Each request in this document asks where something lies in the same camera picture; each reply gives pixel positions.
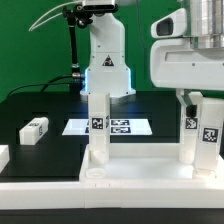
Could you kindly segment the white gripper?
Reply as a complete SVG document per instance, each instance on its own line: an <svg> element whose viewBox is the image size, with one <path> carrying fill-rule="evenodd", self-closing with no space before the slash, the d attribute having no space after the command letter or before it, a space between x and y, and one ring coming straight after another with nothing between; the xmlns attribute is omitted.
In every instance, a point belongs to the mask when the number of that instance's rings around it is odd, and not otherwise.
<svg viewBox="0 0 224 224"><path fill-rule="evenodd" d="M224 91L224 48L192 49L189 38L157 40L150 52L150 75L156 87L175 88L185 115L194 118L200 92Z"/></svg>

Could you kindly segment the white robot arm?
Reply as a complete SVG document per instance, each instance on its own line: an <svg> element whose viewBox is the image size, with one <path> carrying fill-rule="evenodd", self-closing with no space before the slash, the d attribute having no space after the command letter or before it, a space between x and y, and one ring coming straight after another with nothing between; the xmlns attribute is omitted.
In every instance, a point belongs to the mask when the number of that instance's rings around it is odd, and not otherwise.
<svg viewBox="0 0 224 224"><path fill-rule="evenodd" d="M173 88L181 105L203 105L203 90L224 91L224 0L178 0L181 7L151 25L150 78ZM135 91L125 65L123 24L113 12L125 0L83 0L93 20L86 91L117 100Z"/></svg>

